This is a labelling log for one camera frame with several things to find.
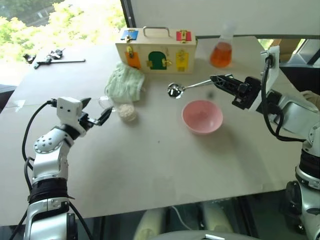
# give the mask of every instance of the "window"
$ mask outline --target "window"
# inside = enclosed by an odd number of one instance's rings
[[[0,84],[19,84],[25,53],[104,44],[125,26],[120,0],[0,0]]]

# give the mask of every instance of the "table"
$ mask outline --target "table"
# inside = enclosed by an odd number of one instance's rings
[[[216,42],[199,41],[193,74],[146,76],[146,92],[135,104],[136,124],[112,114],[102,127],[76,140],[68,155],[68,193],[84,218],[276,191],[295,178],[301,144],[276,140],[262,115],[233,106],[233,96],[206,86],[190,89],[180,99],[168,97],[171,82],[187,86],[227,73],[242,81],[246,76],[260,78],[263,49],[255,37],[234,39],[233,62],[224,69],[208,62]],[[0,225],[16,224],[28,206],[21,143],[39,105],[51,97],[92,97],[85,112],[98,117],[102,111],[98,98],[119,60],[116,48],[67,48],[64,55],[81,55],[86,63],[32,69],[0,114]],[[274,89],[299,95],[282,72]],[[182,108],[208,93],[222,109],[223,125],[211,135],[193,135],[182,122]],[[15,107],[21,100],[24,105]],[[58,124],[54,108],[41,111],[30,129],[27,155],[34,156],[33,142]]]

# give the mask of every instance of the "wooden lock box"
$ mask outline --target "wooden lock box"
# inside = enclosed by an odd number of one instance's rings
[[[122,62],[144,73],[190,74],[196,36],[167,27],[123,28],[115,42]]]

